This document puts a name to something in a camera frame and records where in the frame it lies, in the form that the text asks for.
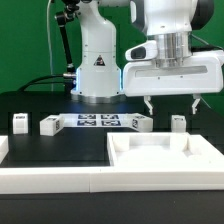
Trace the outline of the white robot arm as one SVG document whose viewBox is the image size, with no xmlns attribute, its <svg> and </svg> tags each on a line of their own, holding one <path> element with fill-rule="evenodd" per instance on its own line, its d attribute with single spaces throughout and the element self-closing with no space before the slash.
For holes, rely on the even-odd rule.
<svg viewBox="0 0 224 224">
<path fill-rule="evenodd" d="M 131 23 L 147 41 L 126 51 L 127 64 L 116 64 L 116 28 L 98 11 L 100 6 L 128 6 Z M 213 0 L 79 0 L 79 9 L 67 18 L 78 18 L 82 31 L 82 63 L 73 73 L 72 97 L 90 103 L 110 103 L 126 95 L 191 94 L 194 102 L 203 93 L 223 88 L 224 50 L 190 50 L 189 35 L 203 27 L 214 10 Z"/>
</svg>

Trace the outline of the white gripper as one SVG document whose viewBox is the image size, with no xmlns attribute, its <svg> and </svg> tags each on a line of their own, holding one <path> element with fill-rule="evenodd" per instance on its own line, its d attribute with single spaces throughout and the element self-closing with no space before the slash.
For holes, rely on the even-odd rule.
<svg viewBox="0 0 224 224">
<path fill-rule="evenodd" d="M 201 93 L 223 88 L 224 51 L 196 52 L 180 67 L 158 68 L 153 61 L 130 62 L 124 68 L 123 87 L 127 96 L 144 96 L 153 115 L 150 96 L 193 94 L 192 114 L 197 113 Z"/>
</svg>

